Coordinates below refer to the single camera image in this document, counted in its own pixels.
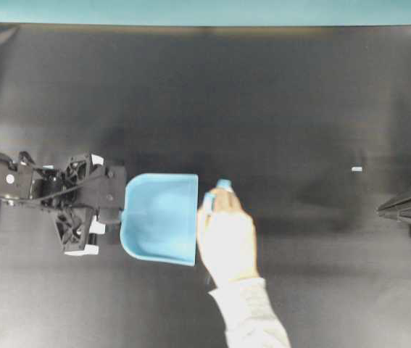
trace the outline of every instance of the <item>finger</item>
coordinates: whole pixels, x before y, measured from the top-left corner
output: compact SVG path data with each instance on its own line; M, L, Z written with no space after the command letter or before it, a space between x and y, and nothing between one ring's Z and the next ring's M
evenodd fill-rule
M234 211L242 210L241 201L234 192L228 192L231 200L231 207Z
M200 244L202 236L207 229L209 214L201 207L197 210L197 242Z
M230 212L231 211L231 199L229 192L221 188L214 188L211 193L215 195L215 201L213 203L213 212Z

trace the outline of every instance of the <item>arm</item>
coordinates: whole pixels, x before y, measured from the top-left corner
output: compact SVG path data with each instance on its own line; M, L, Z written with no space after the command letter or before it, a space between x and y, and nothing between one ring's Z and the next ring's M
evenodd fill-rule
M197 242L217 288L210 292L220 308L230 348L289 348L257 271L257 240L252 218L233 192L211 191L211 214L198 212Z

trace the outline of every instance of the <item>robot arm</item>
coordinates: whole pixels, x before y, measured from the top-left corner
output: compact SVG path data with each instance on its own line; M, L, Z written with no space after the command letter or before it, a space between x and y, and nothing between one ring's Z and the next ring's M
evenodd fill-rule
M27 152L17 162L0 152L0 201L48 212L65 254L97 254L97 234L120 223L126 170L93 154L71 157L62 170L39 167Z

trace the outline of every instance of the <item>cable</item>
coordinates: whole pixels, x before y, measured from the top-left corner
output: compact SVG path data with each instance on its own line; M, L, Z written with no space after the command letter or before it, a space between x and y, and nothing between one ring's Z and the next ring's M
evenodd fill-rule
M21 151L21 152L18 154L18 162L24 162L24 163L26 163L27 165L30 165L31 167L35 167L35 166L36 166L35 162L33 161L33 158L32 158L31 155L28 154L26 151Z
M87 183L94 181L96 179L103 178L105 175L98 175L94 176L93 178L89 178L84 180L82 183L79 185L67 188L66 190L56 192L54 194L48 194L47 196L42 196L39 198L33 198L33 199L23 199L23 198L13 198L13 197L5 197L5 196L0 196L0 200L5 200L5 201L12 201L12 202L17 202L17 203L30 203L30 202L41 202L41 201L46 201L47 199L62 196L64 194L68 194L70 192L73 192L74 190L78 190L85 186Z

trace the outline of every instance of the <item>teal wall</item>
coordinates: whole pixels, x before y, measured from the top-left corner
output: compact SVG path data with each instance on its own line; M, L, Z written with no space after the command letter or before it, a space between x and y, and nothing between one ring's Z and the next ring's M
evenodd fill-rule
M0 0L0 22L401 25L411 24L411 0Z

